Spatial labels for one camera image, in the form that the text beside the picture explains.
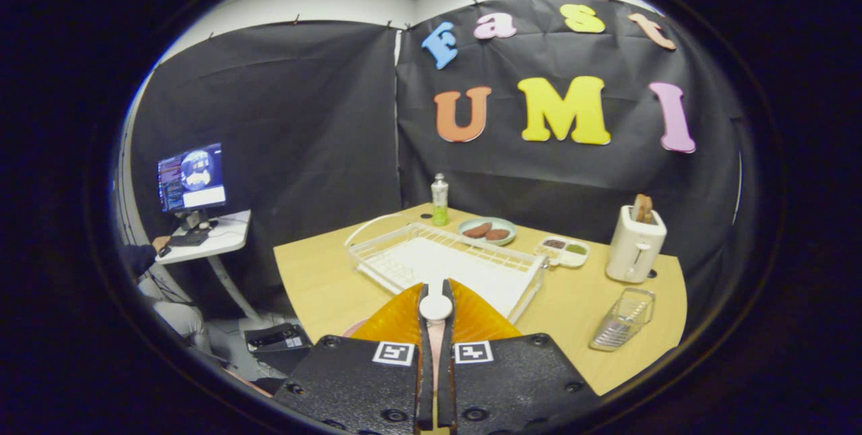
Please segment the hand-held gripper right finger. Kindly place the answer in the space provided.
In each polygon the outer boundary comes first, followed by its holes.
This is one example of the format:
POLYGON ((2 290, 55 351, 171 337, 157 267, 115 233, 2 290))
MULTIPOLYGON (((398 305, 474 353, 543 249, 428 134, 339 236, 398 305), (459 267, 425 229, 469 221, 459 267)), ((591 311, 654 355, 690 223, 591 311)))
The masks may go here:
POLYGON ((438 383, 439 424, 453 434, 541 434, 581 427, 599 395, 547 333, 522 334, 455 279, 438 383))

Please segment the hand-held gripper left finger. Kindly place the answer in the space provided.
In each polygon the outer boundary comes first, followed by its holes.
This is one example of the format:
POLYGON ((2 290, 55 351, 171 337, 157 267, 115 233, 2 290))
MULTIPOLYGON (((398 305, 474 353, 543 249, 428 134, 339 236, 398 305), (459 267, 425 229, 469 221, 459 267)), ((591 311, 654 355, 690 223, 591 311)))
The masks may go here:
POLYGON ((283 381, 274 401, 350 434, 418 434, 433 416, 422 283, 397 294, 350 336, 326 335, 283 381))

